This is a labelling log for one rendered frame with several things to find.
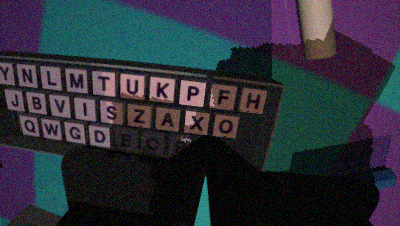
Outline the dark grey keyboard with letter keys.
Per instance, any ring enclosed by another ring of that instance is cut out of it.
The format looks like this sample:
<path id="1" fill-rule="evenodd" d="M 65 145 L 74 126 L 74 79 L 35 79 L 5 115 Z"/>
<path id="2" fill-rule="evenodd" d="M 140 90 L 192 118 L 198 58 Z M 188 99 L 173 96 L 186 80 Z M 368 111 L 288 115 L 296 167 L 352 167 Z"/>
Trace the dark grey keyboard with letter keys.
<path id="1" fill-rule="evenodd" d="M 264 172 L 285 89 L 235 72 L 0 51 L 0 146 L 172 158 L 209 135 Z"/>

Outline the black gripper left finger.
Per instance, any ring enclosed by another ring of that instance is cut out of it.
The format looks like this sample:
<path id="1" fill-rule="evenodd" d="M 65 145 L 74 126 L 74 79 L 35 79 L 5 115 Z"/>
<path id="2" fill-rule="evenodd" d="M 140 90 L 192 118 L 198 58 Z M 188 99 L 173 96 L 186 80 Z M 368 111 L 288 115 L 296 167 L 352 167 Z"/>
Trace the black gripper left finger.
<path id="1" fill-rule="evenodd" d="M 81 146 L 62 158 L 68 209 L 83 202 L 194 226 L 210 152 L 202 135 L 172 158 Z"/>

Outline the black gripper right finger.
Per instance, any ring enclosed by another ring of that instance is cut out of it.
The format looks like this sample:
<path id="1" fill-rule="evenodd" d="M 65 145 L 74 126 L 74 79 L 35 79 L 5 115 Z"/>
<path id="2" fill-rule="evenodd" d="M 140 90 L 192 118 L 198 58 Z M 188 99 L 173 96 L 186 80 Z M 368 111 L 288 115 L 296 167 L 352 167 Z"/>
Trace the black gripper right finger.
<path id="1" fill-rule="evenodd" d="M 360 213 L 368 220 L 380 194 L 362 179 L 262 172 L 210 136 L 206 169 L 210 226 L 268 226 L 277 210 Z"/>

